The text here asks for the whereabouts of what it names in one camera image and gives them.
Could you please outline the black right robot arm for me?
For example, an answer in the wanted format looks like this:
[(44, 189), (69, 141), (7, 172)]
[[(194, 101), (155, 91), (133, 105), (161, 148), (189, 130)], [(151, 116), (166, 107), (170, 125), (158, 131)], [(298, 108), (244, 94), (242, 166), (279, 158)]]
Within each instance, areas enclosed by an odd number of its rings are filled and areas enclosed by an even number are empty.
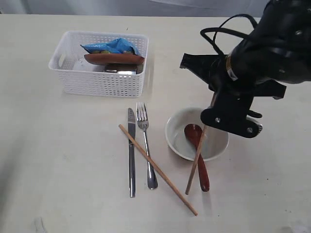
[(209, 85), (240, 97), (255, 95), (266, 82), (299, 84), (311, 79), (311, 3), (271, 0), (260, 21), (248, 16), (246, 34), (224, 26), (202, 29), (214, 55), (184, 54), (181, 68)]

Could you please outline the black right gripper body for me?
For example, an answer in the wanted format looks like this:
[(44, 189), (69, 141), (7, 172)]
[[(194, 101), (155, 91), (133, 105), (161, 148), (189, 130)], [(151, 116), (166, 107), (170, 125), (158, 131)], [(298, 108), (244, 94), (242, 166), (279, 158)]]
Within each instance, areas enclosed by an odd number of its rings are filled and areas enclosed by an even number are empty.
[(232, 69), (219, 55), (192, 55), (185, 53), (180, 68), (187, 69), (208, 84), (212, 91), (223, 88), (234, 96), (252, 95), (254, 97), (284, 98), (286, 86), (274, 80), (257, 83), (252, 77), (238, 79)]

